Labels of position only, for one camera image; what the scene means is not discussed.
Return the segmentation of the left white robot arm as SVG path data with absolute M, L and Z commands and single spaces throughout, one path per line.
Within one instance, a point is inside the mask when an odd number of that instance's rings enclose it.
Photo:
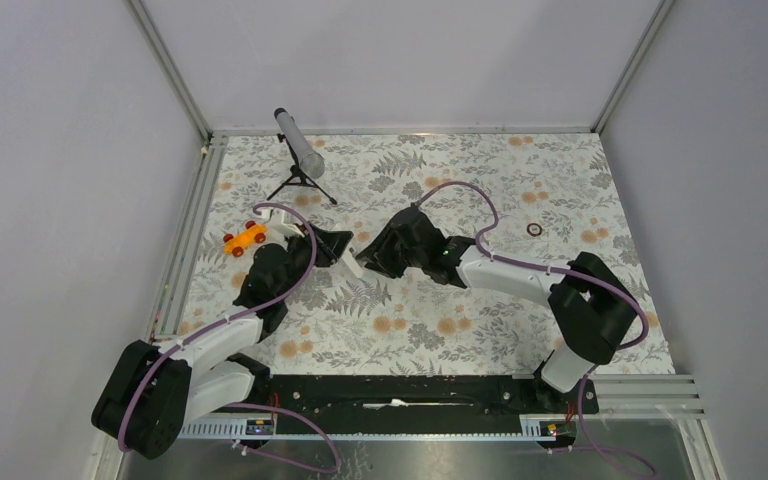
M 182 428 L 232 403 L 256 411 L 269 401 L 267 367 L 240 356 L 273 334 L 286 299 L 315 267 L 346 258 L 350 231 L 300 224 L 283 243 L 266 242 L 238 297 L 218 320 L 177 339 L 123 350 L 92 414 L 92 425 L 146 459 L 164 453 Z

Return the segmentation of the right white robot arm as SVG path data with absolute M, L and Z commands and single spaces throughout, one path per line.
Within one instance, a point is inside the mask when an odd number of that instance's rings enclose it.
M 538 368 L 533 396 L 549 412 L 561 410 L 588 372 L 613 359 L 637 316 L 628 290 L 594 254 L 582 252 L 560 269 L 490 257 L 474 239 L 444 235 L 416 206 L 396 213 L 355 258 L 388 278 L 416 268 L 441 285 L 506 293 L 548 308 L 563 343 Z

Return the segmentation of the white AC remote control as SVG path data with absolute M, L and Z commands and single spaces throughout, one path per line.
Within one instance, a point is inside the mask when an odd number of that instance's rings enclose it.
M 347 247 L 339 257 L 339 262 L 349 269 L 349 271 L 357 278 L 362 278 L 364 275 L 363 267 L 358 263 L 352 253 L 352 248 Z

